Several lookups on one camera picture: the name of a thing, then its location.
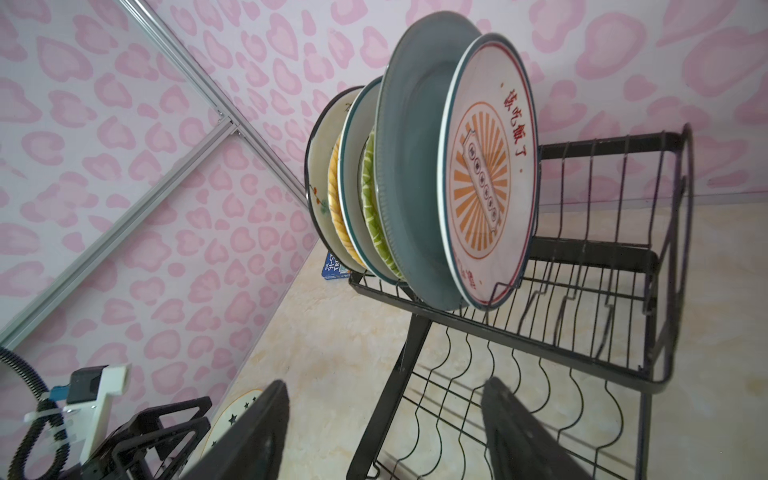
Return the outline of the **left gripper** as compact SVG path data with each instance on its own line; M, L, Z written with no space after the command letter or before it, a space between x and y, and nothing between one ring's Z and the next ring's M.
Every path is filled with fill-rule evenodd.
M178 479L210 430L209 396L150 407L134 415L105 440L84 464L64 469L57 479ZM170 450L155 470L148 450Z

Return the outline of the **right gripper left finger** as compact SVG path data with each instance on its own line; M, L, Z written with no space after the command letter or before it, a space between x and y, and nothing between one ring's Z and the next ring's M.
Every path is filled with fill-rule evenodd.
M290 419L287 385L275 380L184 479L276 479Z

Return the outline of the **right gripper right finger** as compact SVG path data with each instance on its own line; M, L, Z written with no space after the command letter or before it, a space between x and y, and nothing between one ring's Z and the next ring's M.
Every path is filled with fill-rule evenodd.
M486 381L481 411L495 479L589 477L499 378Z

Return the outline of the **star pattern cartoon plate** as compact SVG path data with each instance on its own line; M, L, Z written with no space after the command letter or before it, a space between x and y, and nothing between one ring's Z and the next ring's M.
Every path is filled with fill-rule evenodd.
M199 449L197 459L201 460L213 446L234 426L239 417L256 402L262 394L262 389L252 389L236 397L216 417L211 426L202 447Z

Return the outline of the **orange woven bamboo plate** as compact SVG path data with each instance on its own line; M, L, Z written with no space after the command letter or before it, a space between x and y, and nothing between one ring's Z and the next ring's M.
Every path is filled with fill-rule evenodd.
M337 140L332 149L329 167L328 167L328 203L331 213L331 219L334 225L335 232L341 241L341 244L345 252L352 258L354 264L357 266L357 270L361 273L366 271L365 265L352 245L349 237L348 229L344 223L343 215L341 211L341 205L339 200L338 191L338 161L340 150L341 136L337 137Z

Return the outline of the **yellow green woven plate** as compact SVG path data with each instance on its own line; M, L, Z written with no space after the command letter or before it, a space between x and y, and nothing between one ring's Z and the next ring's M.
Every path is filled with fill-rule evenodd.
M398 281L404 281L405 277L394 261L379 218L374 182L374 143L375 132L371 130L363 147L359 174L360 203L363 218L374 249L380 259Z

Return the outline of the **white plate orange sunburst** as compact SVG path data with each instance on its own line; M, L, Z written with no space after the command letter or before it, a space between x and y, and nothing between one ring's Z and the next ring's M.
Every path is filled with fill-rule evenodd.
M454 71L438 143L443 247L468 305L494 310L521 282L540 184L538 122L524 63L505 36L483 34Z

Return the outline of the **cream floral plate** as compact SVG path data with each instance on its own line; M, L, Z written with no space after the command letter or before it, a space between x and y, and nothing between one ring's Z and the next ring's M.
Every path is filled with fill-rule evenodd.
M341 133L347 112L363 86L348 88L337 94L324 107L307 142L304 161L306 202L317 234L329 253L350 271L364 273L339 239L328 203L328 170L333 147Z

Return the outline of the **white plate green rim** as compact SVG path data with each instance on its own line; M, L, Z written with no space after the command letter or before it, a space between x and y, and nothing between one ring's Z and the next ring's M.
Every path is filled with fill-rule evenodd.
M361 204L361 172L364 147L374 128L375 111L382 77L364 86L352 101L344 121L337 162L337 191L341 215L354 252L368 272L389 284L395 273L379 256L367 228Z

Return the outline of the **grey blue plate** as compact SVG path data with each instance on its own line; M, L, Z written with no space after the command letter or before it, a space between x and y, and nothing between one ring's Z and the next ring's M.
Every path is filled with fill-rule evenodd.
M452 11L413 23L392 53L376 110L374 182L385 240L410 289L439 310L464 302L439 223L441 120L454 70L479 35L470 20Z

